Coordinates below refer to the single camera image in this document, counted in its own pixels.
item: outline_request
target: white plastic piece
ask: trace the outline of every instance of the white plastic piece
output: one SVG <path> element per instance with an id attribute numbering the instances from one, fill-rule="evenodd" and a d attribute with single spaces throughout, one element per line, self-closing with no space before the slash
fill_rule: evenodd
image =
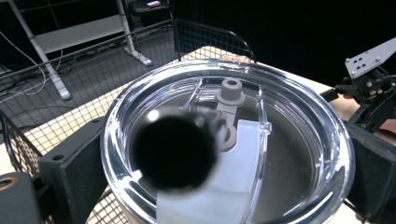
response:
<path id="1" fill-rule="evenodd" d="M 225 115 L 229 138 L 218 144 L 221 152 L 230 150 L 236 143 L 236 129 L 233 126 L 238 107 L 245 103 L 246 96 L 242 92 L 242 82 L 236 78 L 226 78 L 221 82 L 221 89 L 216 94 L 216 109 Z"/>
<path id="2" fill-rule="evenodd" d="M 153 2 L 148 3 L 149 7 L 158 7 L 160 5 L 161 5 L 161 2 L 159 2 L 159 1 L 153 1 Z"/>
<path id="3" fill-rule="evenodd" d="M 346 69 L 352 79 L 361 77 L 378 67 L 396 51 L 396 37 L 351 59 L 346 59 Z"/>
<path id="4" fill-rule="evenodd" d="M 260 157 L 260 123 L 239 120 L 233 149 L 219 154 L 206 182 L 186 193 L 159 191 L 157 221 L 173 223 L 243 223 Z"/>

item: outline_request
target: black circular object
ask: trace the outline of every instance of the black circular object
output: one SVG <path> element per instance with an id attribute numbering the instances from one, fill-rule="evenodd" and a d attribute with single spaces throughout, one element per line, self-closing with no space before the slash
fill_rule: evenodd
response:
<path id="1" fill-rule="evenodd" d="M 157 189 L 197 188 L 217 157 L 207 120 L 188 112 L 143 125 L 134 137 L 131 156 Z"/>

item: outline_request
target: white desk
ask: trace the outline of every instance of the white desk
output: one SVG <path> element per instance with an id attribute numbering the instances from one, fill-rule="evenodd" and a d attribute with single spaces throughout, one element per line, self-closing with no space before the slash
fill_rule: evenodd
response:
<path id="1" fill-rule="evenodd" d="M 15 5 L 14 0 L 7 1 L 43 63 L 47 63 L 49 61 L 46 54 L 55 50 L 69 48 L 77 44 L 85 43 L 87 41 L 107 35 L 113 35 L 121 31 L 123 31 L 126 35 L 131 33 L 128 21 L 126 20 L 125 11 L 121 3 L 123 0 L 116 0 L 119 9 L 119 15 L 104 18 L 98 21 L 86 22 L 81 25 L 72 26 L 36 36 L 33 35 L 22 14 Z M 127 51 L 131 56 L 135 57 L 144 65 L 151 66 L 152 61 L 134 49 L 132 37 L 128 35 L 126 39 L 128 46 L 125 48 L 125 51 Z M 72 97 L 70 92 L 67 90 L 66 86 L 52 65 L 47 63 L 46 68 L 49 71 L 50 80 L 55 85 L 62 98 L 64 100 L 70 99 Z"/>

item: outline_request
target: clear plastic lid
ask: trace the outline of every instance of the clear plastic lid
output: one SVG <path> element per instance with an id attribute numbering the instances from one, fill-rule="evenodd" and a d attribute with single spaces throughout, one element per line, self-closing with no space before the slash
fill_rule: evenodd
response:
<path id="1" fill-rule="evenodd" d="M 158 190 L 131 159 L 139 127 L 169 107 L 207 108 L 224 120 L 218 160 L 197 189 Z M 176 63 L 138 78 L 109 110 L 102 135 L 109 185 L 127 217 L 146 223 L 325 221 L 350 188 L 351 149 L 342 121 L 316 93 L 274 69 L 222 61 Z"/>

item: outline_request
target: metal bracket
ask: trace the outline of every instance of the metal bracket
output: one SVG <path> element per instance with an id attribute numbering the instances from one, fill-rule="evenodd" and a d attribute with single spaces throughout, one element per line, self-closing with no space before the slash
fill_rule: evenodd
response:
<path id="1" fill-rule="evenodd" d="M 396 51 L 396 37 L 369 49 L 351 59 L 346 59 L 346 69 L 352 79 L 361 77 L 378 67 Z"/>

